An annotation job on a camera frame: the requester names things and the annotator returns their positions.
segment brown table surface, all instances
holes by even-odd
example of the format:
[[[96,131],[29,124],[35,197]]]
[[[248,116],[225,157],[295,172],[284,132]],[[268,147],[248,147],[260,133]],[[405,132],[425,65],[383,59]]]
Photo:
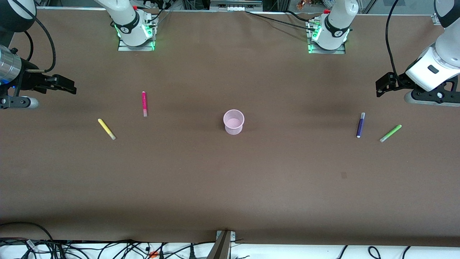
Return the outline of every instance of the brown table surface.
[[[2,222],[40,223],[55,239],[191,242],[232,229],[249,243],[459,244],[460,110],[375,97],[391,69],[386,17],[356,17],[346,55],[319,55],[305,30],[243,12],[174,12],[153,52],[118,52],[105,11],[38,15],[56,44],[52,73],[78,93],[24,92],[38,109],[0,112]],[[29,31],[46,68],[49,42]],[[442,31],[395,16],[398,71]],[[10,47],[29,53],[24,34]],[[222,122],[233,108],[246,117],[235,136]]]

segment metal bracket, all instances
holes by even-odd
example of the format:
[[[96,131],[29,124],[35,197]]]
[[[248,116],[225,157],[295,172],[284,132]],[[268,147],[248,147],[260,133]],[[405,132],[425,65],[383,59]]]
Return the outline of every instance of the metal bracket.
[[[441,22],[439,21],[439,18],[437,17],[436,13],[431,15],[431,19],[434,25],[441,25]]]
[[[155,50],[155,40],[156,40],[156,32],[158,29],[158,17],[156,17],[153,21],[150,23],[146,24],[145,31],[148,34],[152,34],[152,37],[149,38],[146,42],[139,46],[129,46],[126,45],[120,37],[120,34],[118,34],[118,37],[120,38],[120,41],[118,42],[118,51],[154,51]]]
[[[315,31],[307,31],[307,44],[308,44],[308,53],[315,53],[315,54],[345,54],[345,43],[342,43],[338,49],[335,50],[327,50],[318,45],[312,38],[316,36],[315,34],[321,30],[321,20],[320,17],[315,17],[313,19],[308,20],[305,22],[305,26],[307,28],[314,28]]]
[[[217,231],[216,238],[217,240],[206,259],[229,259],[230,242],[235,241],[235,232],[230,230],[220,230]]]

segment plastic cup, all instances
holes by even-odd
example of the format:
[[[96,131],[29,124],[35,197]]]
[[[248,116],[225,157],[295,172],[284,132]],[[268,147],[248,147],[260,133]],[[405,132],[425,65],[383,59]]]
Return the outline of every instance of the plastic cup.
[[[236,135],[243,130],[244,115],[239,110],[229,110],[224,115],[225,130],[230,135]]]

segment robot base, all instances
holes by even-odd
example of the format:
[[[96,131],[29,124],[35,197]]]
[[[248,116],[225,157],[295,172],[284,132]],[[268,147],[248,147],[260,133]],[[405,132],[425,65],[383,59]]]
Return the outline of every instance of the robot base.
[[[308,22],[305,22],[307,28],[314,28],[316,30],[320,30],[321,24],[321,17],[315,17],[314,19],[310,19]],[[316,54],[345,54],[345,44],[342,43],[338,49],[335,50],[327,50],[318,45],[318,43],[313,41],[313,35],[317,33],[316,31],[309,31],[307,30],[307,43],[308,43],[308,53],[316,53]]]
[[[146,28],[147,33],[152,34],[152,37],[139,46],[127,45],[121,40],[120,34],[118,34],[118,37],[120,38],[120,41],[118,42],[118,51],[154,51],[156,31],[158,29],[158,17],[155,18],[152,22],[150,22],[147,25],[152,26],[152,28]]]

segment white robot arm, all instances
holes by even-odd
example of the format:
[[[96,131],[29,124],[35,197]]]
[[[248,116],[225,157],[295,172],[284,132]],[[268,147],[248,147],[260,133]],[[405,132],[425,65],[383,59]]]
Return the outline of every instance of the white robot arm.
[[[324,49],[338,49],[346,41],[350,24],[358,14],[358,10],[356,0],[337,0],[329,14],[322,14],[316,18],[321,21],[321,29],[312,40]]]
[[[121,40],[129,46],[139,46],[153,36],[152,15],[136,9],[129,0],[96,0],[112,17]]]
[[[408,103],[460,106],[456,92],[460,74],[460,0],[435,0],[435,11],[445,28],[404,74],[387,73],[376,82],[377,97],[385,92],[413,89]],[[450,89],[444,87],[451,83]]]

